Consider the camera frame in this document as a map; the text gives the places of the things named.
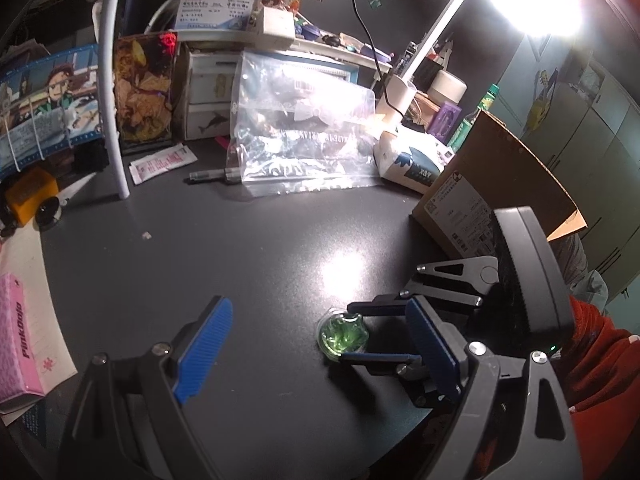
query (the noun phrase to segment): pink box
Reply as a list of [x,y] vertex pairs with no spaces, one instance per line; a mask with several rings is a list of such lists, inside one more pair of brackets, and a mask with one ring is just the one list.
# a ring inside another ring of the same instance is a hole
[[27,329],[22,283],[0,276],[0,413],[11,413],[44,396]]

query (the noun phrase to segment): purple box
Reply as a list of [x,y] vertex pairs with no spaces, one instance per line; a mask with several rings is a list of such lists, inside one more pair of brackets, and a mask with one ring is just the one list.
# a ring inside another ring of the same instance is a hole
[[31,352],[22,283],[0,276],[0,413],[11,413],[44,396]]
[[460,107],[445,101],[440,107],[440,111],[431,121],[427,133],[446,144],[449,140],[451,129],[456,124],[461,111]]

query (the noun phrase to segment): silver bolt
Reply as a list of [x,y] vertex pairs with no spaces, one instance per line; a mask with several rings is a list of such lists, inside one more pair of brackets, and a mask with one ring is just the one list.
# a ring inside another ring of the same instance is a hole
[[107,362],[107,354],[96,354],[91,358],[94,365],[103,365]]
[[151,352],[153,353],[153,355],[161,356],[167,355],[170,349],[171,347],[168,343],[156,343],[155,345],[153,345]]
[[531,358],[533,359],[534,362],[538,363],[539,365],[543,365],[544,363],[546,363],[546,354],[539,350],[536,350],[535,352],[533,352],[531,354]]
[[469,343],[469,350],[473,355],[484,355],[486,354],[486,346],[484,346],[479,341],[473,341]]

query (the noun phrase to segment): lamp arm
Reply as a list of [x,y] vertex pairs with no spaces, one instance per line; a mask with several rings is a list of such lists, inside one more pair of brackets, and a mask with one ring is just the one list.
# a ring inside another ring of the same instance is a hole
[[109,162],[118,185],[118,194],[124,200],[129,196],[129,185],[118,145],[116,103],[113,95],[113,35],[117,8],[118,0],[102,1],[100,38],[98,38],[98,104],[100,105],[102,132],[109,153]]
[[431,50],[431,47],[438,41],[438,38],[442,34],[442,31],[449,24],[453,15],[458,12],[458,9],[465,0],[450,0],[447,6],[444,8],[438,19],[433,23],[431,29],[424,35],[422,42],[418,45],[415,55],[411,58],[402,71],[398,74],[400,79],[408,82],[413,76],[420,63]]

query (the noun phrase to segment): plastic bag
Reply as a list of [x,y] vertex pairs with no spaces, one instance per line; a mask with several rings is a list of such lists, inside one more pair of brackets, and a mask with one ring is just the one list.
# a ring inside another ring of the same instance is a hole
[[232,142],[254,196],[374,186],[371,90],[301,62],[245,51],[234,83]]

